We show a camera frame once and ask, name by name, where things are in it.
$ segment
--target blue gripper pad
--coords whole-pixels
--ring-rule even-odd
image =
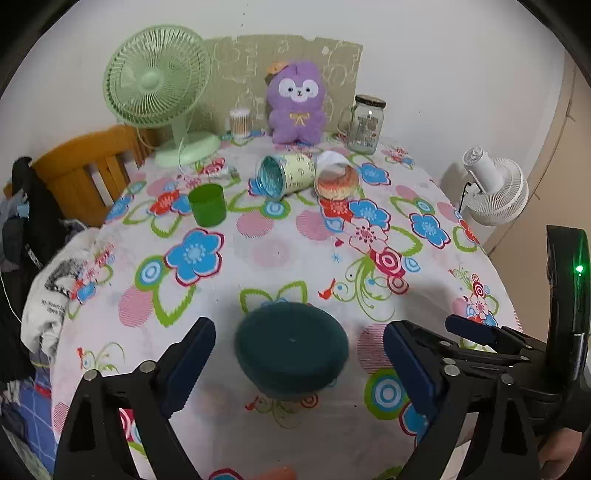
[[[169,419],[182,410],[216,343],[216,328],[200,318],[180,343],[168,347],[158,361],[157,390],[160,410]]]
[[[437,414],[435,385],[409,348],[403,334],[396,328],[396,322],[391,322],[384,330],[384,350],[413,402],[414,409],[425,415],[429,421],[434,419]]]
[[[448,332],[471,340],[480,345],[492,345],[495,343],[495,335],[492,328],[483,323],[476,323],[459,315],[450,315],[445,321]]]

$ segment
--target jar lid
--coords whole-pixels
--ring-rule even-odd
[[[386,102],[381,98],[373,97],[371,95],[355,95],[355,101],[377,108],[386,108]]]

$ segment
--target green desk fan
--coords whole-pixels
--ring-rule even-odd
[[[156,25],[121,45],[105,70],[103,92],[109,109],[136,128],[171,125],[173,140],[156,152],[156,163],[172,167],[213,154],[220,139],[188,133],[185,115],[201,97],[212,71],[203,39],[176,25]]]

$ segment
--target wooden chair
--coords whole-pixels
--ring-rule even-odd
[[[141,134],[148,145],[154,145],[151,132],[142,131]],[[66,218],[78,218],[87,225],[101,226],[111,207],[102,200],[88,166],[96,165],[115,202],[129,183],[125,167],[117,158],[126,151],[131,152],[138,167],[151,152],[138,139],[135,128],[116,125],[59,145],[35,161],[33,168],[56,198]],[[4,193],[7,197],[12,195],[10,184],[4,188]]]

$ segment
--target cotton swab container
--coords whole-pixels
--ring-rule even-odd
[[[230,110],[230,133],[236,139],[251,136],[251,111],[248,108]]]

